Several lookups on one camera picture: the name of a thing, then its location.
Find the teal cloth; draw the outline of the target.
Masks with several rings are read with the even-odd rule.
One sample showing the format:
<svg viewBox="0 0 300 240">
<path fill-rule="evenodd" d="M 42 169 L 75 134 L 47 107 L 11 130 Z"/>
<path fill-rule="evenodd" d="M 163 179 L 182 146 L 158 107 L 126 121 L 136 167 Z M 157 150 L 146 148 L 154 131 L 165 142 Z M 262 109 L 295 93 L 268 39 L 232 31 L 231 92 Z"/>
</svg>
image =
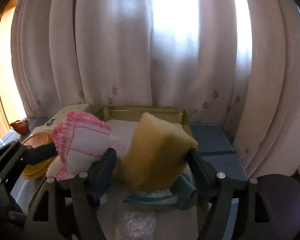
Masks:
<svg viewBox="0 0 300 240">
<path fill-rule="evenodd" d="M 181 211 L 188 210 L 198 203 L 197 189 L 188 174 L 183 173 L 170 187 L 170 191 L 177 196 L 176 207 Z"/>
</svg>

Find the red velvet drawstring pouch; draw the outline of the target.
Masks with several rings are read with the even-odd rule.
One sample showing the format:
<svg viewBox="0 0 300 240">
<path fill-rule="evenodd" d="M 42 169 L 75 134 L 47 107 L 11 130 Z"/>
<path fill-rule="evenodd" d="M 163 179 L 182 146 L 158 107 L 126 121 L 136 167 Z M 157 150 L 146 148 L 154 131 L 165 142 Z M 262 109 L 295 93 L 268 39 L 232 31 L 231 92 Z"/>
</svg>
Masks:
<svg viewBox="0 0 300 240">
<path fill-rule="evenodd" d="M 29 122 L 28 120 L 17 120 L 15 122 L 10 123 L 10 126 L 19 134 L 19 135 L 27 135 L 29 134 Z"/>
</svg>

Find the white pink knitted cloth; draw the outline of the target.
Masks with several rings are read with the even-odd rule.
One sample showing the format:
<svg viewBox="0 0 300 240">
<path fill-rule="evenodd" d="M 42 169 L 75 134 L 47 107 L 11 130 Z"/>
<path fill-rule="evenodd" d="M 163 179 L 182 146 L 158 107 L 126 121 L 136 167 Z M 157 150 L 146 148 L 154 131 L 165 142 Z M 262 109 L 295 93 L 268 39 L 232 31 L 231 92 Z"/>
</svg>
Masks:
<svg viewBox="0 0 300 240">
<path fill-rule="evenodd" d="M 56 180 L 72 179 L 87 172 L 109 148 L 116 151 L 119 159 L 127 152 L 119 138 L 113 135 L 111 126 L 87 112 L 69 112 L 65 122 L 53 129 L 52 138 L 58 155 L 46 176 Z"/>
</svg>

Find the yellow plush cloth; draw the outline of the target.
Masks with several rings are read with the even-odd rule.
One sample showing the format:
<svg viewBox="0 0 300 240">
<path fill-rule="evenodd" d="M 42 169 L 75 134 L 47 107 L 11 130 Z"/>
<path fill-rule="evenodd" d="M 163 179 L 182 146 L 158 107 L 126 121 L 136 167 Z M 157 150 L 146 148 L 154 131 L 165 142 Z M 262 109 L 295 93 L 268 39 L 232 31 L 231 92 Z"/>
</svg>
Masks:
<svg viewBox="0 0 300 240">
<path fill-rule="evenodd" d="M 120 161 L 121 178 L 136 192 L 168 189 L 187 167 L 187 152 L 197 146 L 182 127 L 143 113 Z"/>
</svg>

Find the white teal plastic package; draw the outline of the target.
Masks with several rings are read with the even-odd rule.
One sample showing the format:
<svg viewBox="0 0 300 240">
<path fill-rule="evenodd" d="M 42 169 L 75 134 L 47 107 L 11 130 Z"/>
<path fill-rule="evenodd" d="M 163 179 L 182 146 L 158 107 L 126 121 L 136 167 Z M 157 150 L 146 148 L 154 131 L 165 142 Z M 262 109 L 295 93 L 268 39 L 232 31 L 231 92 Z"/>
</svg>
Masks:
<svg viewBox="0 0 300 240">
<path fill-rule="evenodd" d="M 128 195 L 124 203 L 141 203 L 145 205 L 174 205 L 178 202 L 178 196 L 170 189 L 154 192 L 136 192 Z"/>
</svg>

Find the round gold pink tin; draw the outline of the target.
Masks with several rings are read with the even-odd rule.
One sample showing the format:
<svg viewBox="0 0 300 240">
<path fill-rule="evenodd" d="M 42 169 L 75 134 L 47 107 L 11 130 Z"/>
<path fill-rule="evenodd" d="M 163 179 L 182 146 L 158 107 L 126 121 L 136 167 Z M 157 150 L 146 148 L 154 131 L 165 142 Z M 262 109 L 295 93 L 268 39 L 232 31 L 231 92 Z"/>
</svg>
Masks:
<svg viewBox="0 0 300 240">
<path fill-rule="evenodd" d="M 35 133 L 27 137 L 22 144 L 25 146 L 32 146 L 29 156 L 29 163 L 21 173 L 21 178 L 27 180 L 34 180 L 44 176 L 54 157 L 48 158 L 45 148 L 37 149 L 40 146 L 46 146 L 53 142 L 52 137 L 45 132 Z"/>
</svg>

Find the white tissue box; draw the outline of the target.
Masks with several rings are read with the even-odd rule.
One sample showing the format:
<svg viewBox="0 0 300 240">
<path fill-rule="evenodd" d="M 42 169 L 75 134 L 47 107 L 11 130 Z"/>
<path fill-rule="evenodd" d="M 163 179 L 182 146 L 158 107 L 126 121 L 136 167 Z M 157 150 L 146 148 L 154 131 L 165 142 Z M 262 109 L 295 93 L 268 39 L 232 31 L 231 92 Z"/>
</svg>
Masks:
<svg viewBox="0 0 300 240">
<path fill-rule="evenodd" d="M 67 105 L 57 112 L 52 118 L 50 118 L 44 125 L 43 130 L 51 131 L 58 124 L 66 121 L 66 116 L 69 112 L 92 112 L 92 106 L 88 103 Z"/>
</svg>

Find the gold metal tray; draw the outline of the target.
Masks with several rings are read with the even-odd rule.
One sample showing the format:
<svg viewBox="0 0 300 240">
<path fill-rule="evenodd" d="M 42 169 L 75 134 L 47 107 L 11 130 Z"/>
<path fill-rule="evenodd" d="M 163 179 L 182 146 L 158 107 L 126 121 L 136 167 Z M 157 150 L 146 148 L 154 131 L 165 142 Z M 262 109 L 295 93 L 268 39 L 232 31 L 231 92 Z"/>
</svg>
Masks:
<svg viewBox="0 0 300 240">
<path fill-rule="evenodd" d="M 26 221 L 26 239 L 104 239 L 89 205 L 102 197 L 112 175 L 132 191 L 155 193 L 173 189 L 187 167 L 186 154 L 197 142 L 180 126 L 143 113 L 125 150 L 111 126 L 90 113 L 69 112 L 55 127 L 52 148 L 57 159 Z"/>
</svg>

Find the dark purple round stool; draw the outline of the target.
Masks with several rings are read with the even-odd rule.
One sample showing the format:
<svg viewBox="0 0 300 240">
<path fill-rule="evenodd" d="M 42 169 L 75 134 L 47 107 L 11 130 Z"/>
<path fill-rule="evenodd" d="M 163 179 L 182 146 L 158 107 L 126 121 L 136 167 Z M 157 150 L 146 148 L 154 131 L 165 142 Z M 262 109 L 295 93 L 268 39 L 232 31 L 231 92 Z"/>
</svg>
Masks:
<svg viewBox="0 0 300 240">
<path fill-rule="evenodd" d="M 269 203 L 281 239 L 294 239 L 300 231 L 300 183 L 282 174 L 258 178 L 260 195 Z"/>
</svg>

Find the pale pink curtain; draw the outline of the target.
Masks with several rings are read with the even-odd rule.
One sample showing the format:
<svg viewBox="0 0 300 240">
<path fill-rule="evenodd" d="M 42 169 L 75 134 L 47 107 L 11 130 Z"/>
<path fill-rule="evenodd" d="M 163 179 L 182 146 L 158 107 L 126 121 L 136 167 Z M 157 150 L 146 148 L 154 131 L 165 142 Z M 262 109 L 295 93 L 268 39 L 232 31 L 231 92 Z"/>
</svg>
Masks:
<svg viewBox="0 0 300 240">
<path fill-rule="evenodd" d="M 29 116 L 178 107 L 221 125 L 247 175 L 300 169 L 293 0 L 18 0 L 11 51 Z"/>
</svg>

